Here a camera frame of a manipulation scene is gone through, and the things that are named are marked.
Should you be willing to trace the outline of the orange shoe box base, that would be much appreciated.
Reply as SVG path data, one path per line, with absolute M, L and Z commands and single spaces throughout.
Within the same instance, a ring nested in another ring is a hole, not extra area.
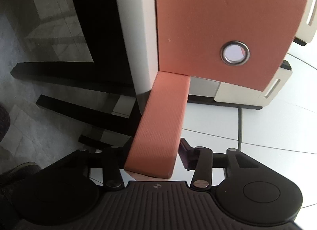
M 264 90 L 307 0 L 156 0 L 161 71 Z

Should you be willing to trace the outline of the person's shoe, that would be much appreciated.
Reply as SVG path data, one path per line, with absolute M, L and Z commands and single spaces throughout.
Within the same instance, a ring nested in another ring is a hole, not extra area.
M 1 174 L 1 198 L 12 195 L 21 184 L 40 171 L 41 167 L 37 163 L 28 162 Z

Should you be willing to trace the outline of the left beige folding chair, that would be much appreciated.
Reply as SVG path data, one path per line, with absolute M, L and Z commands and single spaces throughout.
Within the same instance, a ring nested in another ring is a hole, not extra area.
M 272 102 L 291 75 L 292 67 L 284 60 L 264 91 L 192 77 L 187 102 L 261 110 Z

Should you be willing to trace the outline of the beige folding chair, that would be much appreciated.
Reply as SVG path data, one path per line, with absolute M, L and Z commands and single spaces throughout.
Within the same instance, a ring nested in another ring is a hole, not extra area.
M 187 102 L 261 110 L 272 102 L 291 75 L 292 67 L 284 60 L 264 91 L 192 77 Z
M 316 0 L 307 0 L 300 25 L 293 40 L 301 46 L 305 46 L 310 43 L 316 33 L 316 7 Z

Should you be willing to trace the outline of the right beige folding chair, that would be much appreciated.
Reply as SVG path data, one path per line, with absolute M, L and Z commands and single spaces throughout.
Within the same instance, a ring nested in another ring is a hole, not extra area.
M 307 0 L 300 25 L 293 40 L 301 46 L 305 46 L 310 43 L 316 33 L 316 7 L 316 0 Z

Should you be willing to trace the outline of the white table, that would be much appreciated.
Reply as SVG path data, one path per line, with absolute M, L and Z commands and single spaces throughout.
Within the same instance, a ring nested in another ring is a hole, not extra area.
M 116 0 L 140 111 L 159 71 L 155 0 Z

